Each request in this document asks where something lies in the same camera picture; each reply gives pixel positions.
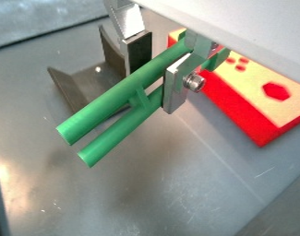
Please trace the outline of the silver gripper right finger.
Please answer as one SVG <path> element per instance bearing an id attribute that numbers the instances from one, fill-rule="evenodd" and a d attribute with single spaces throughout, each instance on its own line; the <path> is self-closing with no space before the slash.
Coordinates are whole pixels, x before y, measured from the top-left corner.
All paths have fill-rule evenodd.
<path id="1" fill-rule="evenodd" d="M 162 107 L 166 113 L 173 113 L 185 103 L 189 90 L 201 88 L 202 78 L 197 76 L 196 69 L 208 60 L 213 49 L 213 41 L 192 30 L 185 32 L 182 42 L 189 52 L 166 68 L 165 73 Z"/>

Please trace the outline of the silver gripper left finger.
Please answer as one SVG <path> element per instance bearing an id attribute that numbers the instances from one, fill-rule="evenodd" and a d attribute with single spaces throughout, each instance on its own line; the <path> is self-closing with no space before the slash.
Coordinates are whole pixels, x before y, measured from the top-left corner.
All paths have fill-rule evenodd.
<path id="1" fill-rule="evenodd" d="M 140 5 L 130 0 L 103 0 L 118 34 L 125 74 L 130 75 L 152 59 L 152 32 L 146 30 Z"/>

